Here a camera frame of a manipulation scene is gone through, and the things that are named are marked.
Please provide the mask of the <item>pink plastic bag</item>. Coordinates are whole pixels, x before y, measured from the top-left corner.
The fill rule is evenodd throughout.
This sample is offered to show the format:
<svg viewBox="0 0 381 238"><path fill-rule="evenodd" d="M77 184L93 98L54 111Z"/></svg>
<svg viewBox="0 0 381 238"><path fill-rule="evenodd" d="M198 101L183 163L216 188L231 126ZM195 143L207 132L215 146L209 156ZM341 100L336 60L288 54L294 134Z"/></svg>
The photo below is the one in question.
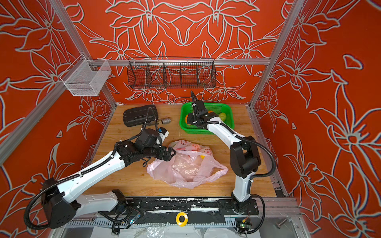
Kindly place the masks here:
<svg viewBox="0 0 381 238"><path fill-rule="evenodd" d="M168 185L193 189L207 182L214 182L228 173L228 168L219 163L208 146L178 140L170 144L176 155L168 162L155 159L147 167L154 180Z"/></svg>

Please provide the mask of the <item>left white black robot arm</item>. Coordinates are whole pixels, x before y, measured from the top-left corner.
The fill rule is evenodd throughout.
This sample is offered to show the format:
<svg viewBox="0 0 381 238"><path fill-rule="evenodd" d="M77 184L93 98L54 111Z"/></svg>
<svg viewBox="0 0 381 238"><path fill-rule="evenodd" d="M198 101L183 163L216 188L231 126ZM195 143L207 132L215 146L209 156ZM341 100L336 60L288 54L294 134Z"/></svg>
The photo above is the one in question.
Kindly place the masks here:
<svg viewBox="0 0 381 238"><path fill-rule="evenodd" d="M92 165L68 177L57 180L46 180L41 191L36 194L26 206L23 220L32 230L59 228L73 218L89 213L100 213L114 210L124 202L124 196L119 190L104 194L83 195L83 193L106 178L122 170L132 163L150 158L170 161L176 154L171 147L163 146L169 135L167 129L156 126L148 129L143 125L140 133L123 141L117 141L112 151ZM30 212L37 201L41 202L47 223L37 225L30 219Z"/></svg>

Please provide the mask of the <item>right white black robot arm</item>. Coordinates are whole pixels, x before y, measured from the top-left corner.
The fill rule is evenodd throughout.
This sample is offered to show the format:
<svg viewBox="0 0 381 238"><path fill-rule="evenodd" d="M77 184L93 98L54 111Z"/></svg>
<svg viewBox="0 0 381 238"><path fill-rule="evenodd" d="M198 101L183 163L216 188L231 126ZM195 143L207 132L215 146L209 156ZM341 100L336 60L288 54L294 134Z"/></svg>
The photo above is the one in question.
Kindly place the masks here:
<svg viewBox="0 0 381 238"><path fill-rule="evenodd" d="M209 111L204 102L199 100L193 92L190 94L193 111L186 117L187 124L213 133L230 149L230 166L236 175L235 187L231 194L233 211L236 214L249 213L249 207L254 197L262 203L262 217L255 228L249 228L246 220L235 228L236 233L240 235L254 234L260 230L265 221L266 205L260 195L251 193L252 183L255 178L265 178L275 173L274 154L252 136L243 136L233 130L214 111ZM264 151L271 160L271 169L264 174L257 173L262 164L259 149Z"/></svg>

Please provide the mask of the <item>yellow green pear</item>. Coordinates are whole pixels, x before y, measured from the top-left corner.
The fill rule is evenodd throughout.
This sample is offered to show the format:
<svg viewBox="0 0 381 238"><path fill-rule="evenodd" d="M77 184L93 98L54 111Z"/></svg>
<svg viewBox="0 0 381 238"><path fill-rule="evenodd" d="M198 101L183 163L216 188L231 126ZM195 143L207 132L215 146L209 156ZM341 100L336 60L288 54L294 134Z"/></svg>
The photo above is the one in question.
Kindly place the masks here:
<svg viewBox="0 0 381 238"><path fill-rule="evenodd" d="M226 119L227 119L227 115L225 114L225 113L220 113L219 115L218 115L218 117L224 122L224 121L226 121Z"/></svg>

